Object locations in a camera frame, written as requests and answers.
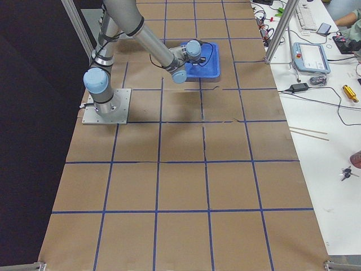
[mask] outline screwdriver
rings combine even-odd
[[[359,100],[356,98],[356,94],[354,93],[352,88],[350,88],[347,85],[344,85],[342,88],[343,88],[344,92],[346,93],[347,97],[349,97],[349,99],[353,100],[355,103],[359,102]]]

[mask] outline electronic device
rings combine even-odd
[[[346,39],[343,36],[333,36],[332,39],[342,55],[353,55],[352,48],[347,46]]]
[[[331,29],[331,26],[329,24],[326,24],[326,23],[322,23],[320,25],[320,27],[317,29],[317,34],[318,35],[321,35],[321,36],[327,36],[328,35],[328,32],[329,30]]]
[[[292,46],[292,52],[293,63],[299,71],[331,72],[322,45],[295,42]]]
[[[316,31],[318,29],[307,2],[299,1],[296,6],[296,14],[302,30]]]
[[[274,1],[274,0],[253,0],[253,3],[272,6],[272,5],[273,5],[273,1]]]

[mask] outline power adapter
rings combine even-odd
[[[274,1],[274,0],[253,0],[253,3],[272,6],[272,5],[273,5],[273,1]]]
[[[306,91],[307,89],[309,89],[310,87],[308,86],[307,83],[299,83],[299,84],[293,84],[289,87],[289,89],[286,89],[284,91],[287,92],[301,92],[301,91]]]

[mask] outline aluminum frame post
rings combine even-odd
[[[267,64],[271,63],[271,60],[272,60],[274,54],[276,53],[276,50],[278,48],[278,45],[280,44],[282,36],[289,24],[289,21],[290,21],[292,15],[294,14],[294,11],[296,10],[298,1],[299,0],[288,1],[287,5],[284,9],[283,15],[280,19],[280,22],[276,28],[275,33],[274,33],[274,37],[271,40],[271,43],[267,49],[267,53],[266,53],[266,57],[265,57],[265,62]]]
[[[0,271],[45,271],[45,263],[0,266]]]
[[[73,0],[61,0],[61,2],[70,18],[70,21],[74,26],[75,31],[78,34],[79,40],[85,50],[85,53],[88,57],[90,57],[93,50],[93,45],[90,42],[89,36],[86,33],[85,27],[80,19],[79,13]]]
[[[326,271],[337,270],[337,271],[361,271],[360,265],[354,264],[336,264],[331,261],[325,262]]]

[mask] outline floor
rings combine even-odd
[[[177,85],[134,41],[118,44],[112,86],[132,88],[129,122],[84,126],[80,112],[39,261],[48,270],[324,270],[250,3],[138,8],[169,47],[216,43],[221,76]]]

